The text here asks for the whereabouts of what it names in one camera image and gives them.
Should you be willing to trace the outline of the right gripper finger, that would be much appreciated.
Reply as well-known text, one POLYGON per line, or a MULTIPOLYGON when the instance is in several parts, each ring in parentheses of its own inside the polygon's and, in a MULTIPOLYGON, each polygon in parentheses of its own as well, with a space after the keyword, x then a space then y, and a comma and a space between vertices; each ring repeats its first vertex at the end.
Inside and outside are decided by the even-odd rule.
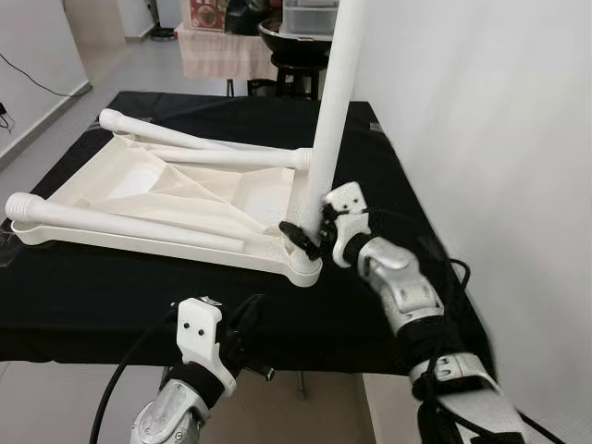
POLYGON ((296 246, 296 249, 307 255, 309 261, 317 261, 320 258, 320 245, 301 226, 297 226, 291 221, 280 220, 277 227, 279 232, 282 232, 283 236, 296 246))

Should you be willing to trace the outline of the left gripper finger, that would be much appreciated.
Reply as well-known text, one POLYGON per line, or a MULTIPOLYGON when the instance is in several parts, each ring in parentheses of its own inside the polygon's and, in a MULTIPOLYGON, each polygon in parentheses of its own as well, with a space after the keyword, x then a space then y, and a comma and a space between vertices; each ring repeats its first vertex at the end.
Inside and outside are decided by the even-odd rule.
POLYGON ((255 329, 261 320, 265 301, 265 293, 253 293, 246 297, 231 314, 231 328, 255 329))

